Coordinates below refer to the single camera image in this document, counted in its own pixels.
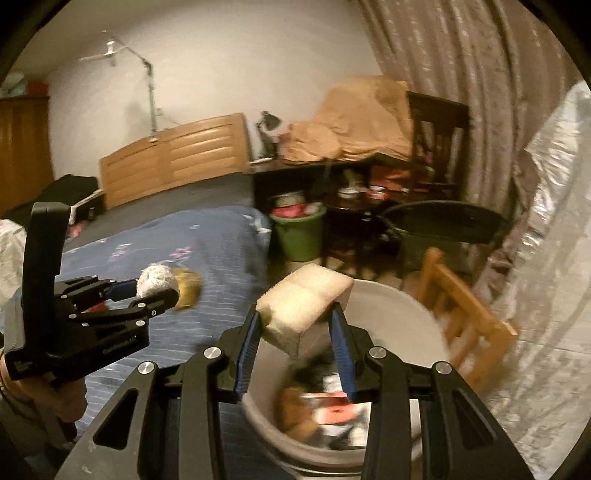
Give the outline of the left hand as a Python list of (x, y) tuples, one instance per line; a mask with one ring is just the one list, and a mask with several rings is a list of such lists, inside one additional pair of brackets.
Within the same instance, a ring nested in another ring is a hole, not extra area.
[(87, 387), (84, 378), (66, 382), (58, 387), (52, 386), (43, 377), (12, 380), (4, 355), (1, 355), (1, 378), (7, 391), (15, 399), (47, 407), (64, 422), (80, 420), (87, 409)]

